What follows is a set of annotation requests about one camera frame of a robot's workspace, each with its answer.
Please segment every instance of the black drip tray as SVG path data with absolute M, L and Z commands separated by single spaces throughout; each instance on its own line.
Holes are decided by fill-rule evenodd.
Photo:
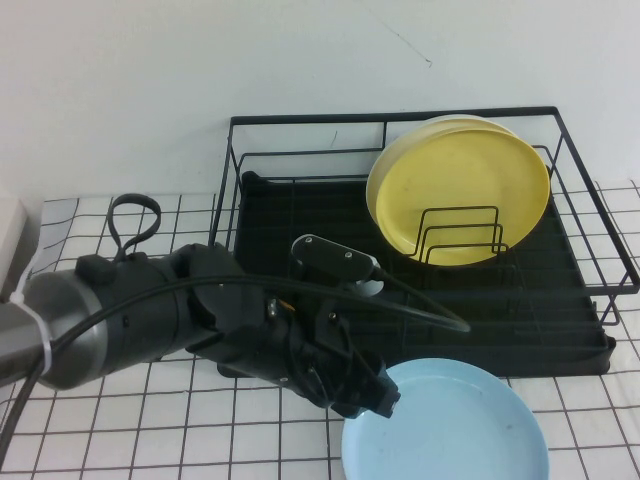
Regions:
M 388 272 L 428 291 L 472 326 L 460 334 L 392 315 L 342 308 L 353 341 L 388 365 L 423 357 L 453 358 L 498 376 L 591 375 L 609 368 L 615 340 L 605 335 L 552 203 L 533 232 L 498 258 L 440 268 L 391 248 L 371 219 L 364 181 L 270 182 L 243 176 L 235 256 L 250 273 L 286 277 L 290 248 L 315 234 L 374 255 Z M 537 295 L 541 290 L 553 295 Z M 420 307 L 385 287 L 390 301 Z

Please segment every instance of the black cable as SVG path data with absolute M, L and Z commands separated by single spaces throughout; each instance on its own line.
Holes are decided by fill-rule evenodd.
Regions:
M 429 312 L 423 312 L 415 308 L 398 305 L 395 303 L 385 302 L 375 298 L 361 297 L 349 293 L 347 291 L 338 290 L 336 288 L 322 287 L 310 283 L 299 282 L 296 280 L 288 280 L 278 277 L 270 277 L 264 275 L 227 275 L 227 276 L 205 276 L 198 278 L 188 278 L 184 280 L 176 280 L 173 282 L 160 285 L 158 287 L 145 290 L 144 292 L 133 295 L 121 302 L 111 305 L 107 308 L 94 313 L 82 322 L 76 324 L 69 329 L 60 338 L 51 342 L 51 348 L 54 353 L 60 352 L 68 347 L 76 338 L 89 330 L 94 325 L 100 323 L 103 319 L 115 315 L 116 313 L 128 308 L 136 303 L 148 300 L 152 297 L 171 293 L 189 287 L 198 287 L 203 285 L 229 284 L 229 285 L 253 285 L 264 288 L 286 290 L 290 292 L 314 295 L 323 298 L 334 298 L 346 302 L 360 304 L 364 307 L 375 308 L 395 315 L 404 315 L 414 319 L 420 319 L 434 326 L 448 328 L 451 330 L 469 331 L 469 325 L 464 320 L 451 319 L 442 315 Z
M 7 416 L 7 420 L 2 427 L 2 433 L 0 433 L 0 469 L 2 469 L 2 465 L 4 465 L 4 459 L 7 456 L 7 452 L 9 451 L 9 445 L 11 444 L 11 439 L 13 438 L 13 433 L 16 431 L 16 426 L 18 425 L 18 421 L 20 420 L 20 416 L 22 415 L 22 411 L 24 410 L 25 405 L 27 404 L 27 400 L 29 400 L 29 396 L 33 391 L 33 387 L 35 387 L 38 378 L 42 374 L 44 370 L 44 359 L 42 355 L 34 362 L 33 367 L 26 380 L 22 384 L 22 388 L 20 392 L 18 392 L 18 396 L 15 399 L 13 406 L 11 407 L 11 411 Z
M 419 319 L 419 320 L 431 323 L 434 326 L 440 326 L 443 328 L 449 328 L 452 330 L 459 330 L 459 331 L 469 330 L 469 325 L 464 320 L 460 319 L 457 316 L 452 315 L 454 318 L 447 318 L 441 315 L 436 315 L 436 314 L 416 310 L 411 307 L 406 307 L 404 305 L 397 305 L 394 303 L 385 302 L 385 301 L 377 300 L 374 298 L 361 297 L 361 296 L 354 295 L 352 293 L 338 290 L 335 288 L 322 287 L 319 285 L 308 284 L 308 283 L 299 282 L 295 280 L 288 280 L 288 279 L 282 279 L 278 277 L 269 277 L 269 276 L 260 276 L 260 275 L 206 276 L 206 277 L 189 278 L 185 280 L 176 280 L 174 282 L 169 282 L 164 285 L 133 295 L 107 308 L 103 308 L 102 310 L 94 313 L 93 315 L 90 315 L 80 323 L 76 324 L 74 327 L 69 329 L 57 340 L 52 341 L 51 349 L 54 354 L 59 354 L 60 352 L 64 351 L 65 348 L 71 345 L 71 343 L 73 343 L 73 341 L 77 339 L 80 335 L 82 335 L 84 332 L 86 332 L 93 326 L 100 323 L 105 318 L 115 315 L 116 313 L 132 305 L 135 305 L 136 303 L 140 303 L 150 298 L 153 298 L 165 293 L 171 293 L 173 291 L 184 289 L 184 288 L 197 287 L 197 286 L 203 286 L 203 285 L 215 285 L 215 284 L 254 285 L 254 286 L 261 286 L 264 288 L 271 288 L 271 289 L 277 289 L 277 290 L 288 290 L 288 291 L 300 293 L 300 294 L 334 298 L 336 300 L 357 303 L 369 308 L 377 308 L 379 310 L 386 311 L 388 313 L 392 313 L 396 315 L 404 315 L 414 319 Z M 7 416 L 7 421 L 5 423 L 5 426 L 2 429 L 2 433 L 0 433 L 0 468 L 4 463 L 4 459 L 7 455 L 7 451 L 11 443 L 11 438 L 15 431 L 16 425 L 18 424 L 18 420 L 20 419 L 20 415 L 22 414 L 22 411 L 24 410 L 26 402 L 29 399 L 29 395 L 33 391 L 33 388 L 38 378 L 40 377 L 43 369 L 44 369 L 44 362 L 43 362 L 43 359 L 40 358 L 38 359 L 37 364 L 34 364 L 34 367 L 31 373 L 25 380 L 24 385 L 22 386 L 22 388 L 20 389 L 20 392 L 18 393 L 18 396 L 16 397 L 16 401 L 11 408 L 11 412 Z
M 400 280 L 398 280 L 394 276 L 392 276 L 392 275 L 388 274 L 387 272 L 385 272 L 383 269 L 377 267 L 374 270 L 374 275 L 372 276 L 372 278 L 374 278 L 375 280 L 381 280 L 383 282 L 387 282 L 387 283 L 393 285 L 394 287 L 399 288 L 400 290 L 404 290 L 408 294 L 410 294 L 410 295 L 422 300 L 424 303 L 429 305 L 434 310 L 437 310 L 440 313 L 442 313 L 443 315 L 446 315 L 450 320 L 457 322 L 457 324 L 460 326 L 460 328 L 457 328 L 455 330 L 458 330 L 460 332 L 469 332 L 469 331 L 471 331 L 471 326 L 467 323 L 466 320 L 461 318 L 458 314 L 452 312 L 451 310 L 449 310 L 444 305 L 441 305 L 440 303 L 436 302 L 435 300 L 429 298 L 428 296 L 426 296 L 420 290 L 416 290 L 415 288 L 411 287 L 410 285 L 407 285 L 406 283 L 401 282 Z

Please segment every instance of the white tile countertop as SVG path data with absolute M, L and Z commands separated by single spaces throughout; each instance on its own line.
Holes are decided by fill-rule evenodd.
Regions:
M 601 194 L 637 265 L 636 185 L 605 187 Z M 142 244 L 147 254 L 207 243 L 214 194 L 155 198 L 165 213 L 160 233 Z M 49 248 L 34 272 L 72 268 L 84 254 L 113 256 L 105 228 L 110 201 L 48 202 L 42 237 Z M 141 207 L 117 214 L 125 239 L 153 220 Z M 618 341 L 607 374 L 504 380 L 540 423 L 553 480 L 640 479 L 640 298 L 619 297 L 617 304 L 622 322 L 607 327 Z M 10 403 L 2 402 L 0 414 Z M 70 391 L 38 385 L 0 480 L 340 480 L 341 433 L 334 413 L 260 380 L 224 378 L 214 363 L 182 351 Z

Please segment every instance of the yellow plate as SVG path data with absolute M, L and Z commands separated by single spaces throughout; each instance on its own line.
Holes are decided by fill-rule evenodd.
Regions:
M 482 117 L 474 115 L 444 115 L 442 117 L 427 120 L 416 130 L 396 138 L 376 159 L 373 167 L 371 168 L 371 172 L 369 173 L 369 178 L 367 179 L 367 207 L 369 208 L 369 213 L 371 214 L 374 222 L 378 222 L 375 212 L 380 185 L 382 184 L 387 172 L 389 172 L 391 167 L 395 164 L 396 160 L 404 155 L 404 153 L 417 142 L 426 140 L 430 136 L 444 131 L 457 130 L 460 128 L 487 128 L 489 130 L 499 130 L 516 136 L 515 133 L 502 125 L 498 125 L 497 123 Z
M 495 206 L 502 243 L 513 247 L 538 223 L 548 199 L 547 169 L 530 145 L 504 132 L 461 129 L 431 136 L 395 162 L 380 186 L 376 217 L 387 241 L 411 258 L 433 265 L 466 265 L 495 255 L 491 245 L 468 244 L 494 242 L 496 229 L 481 225 L 493 224 L 496 211 L 429 211 L 416 251 L 425 209 Z M 451 225 L 463 227 L 437 228 Z M 460 246 L 441 248 L 444 245 Z

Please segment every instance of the white wall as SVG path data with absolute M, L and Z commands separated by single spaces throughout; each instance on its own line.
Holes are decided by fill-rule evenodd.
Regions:
M 206 191 L 231 115 L 541 104 L 595 177 L 637 174 L 638 18 L 637 0 L 4 2 L 0 183 Z

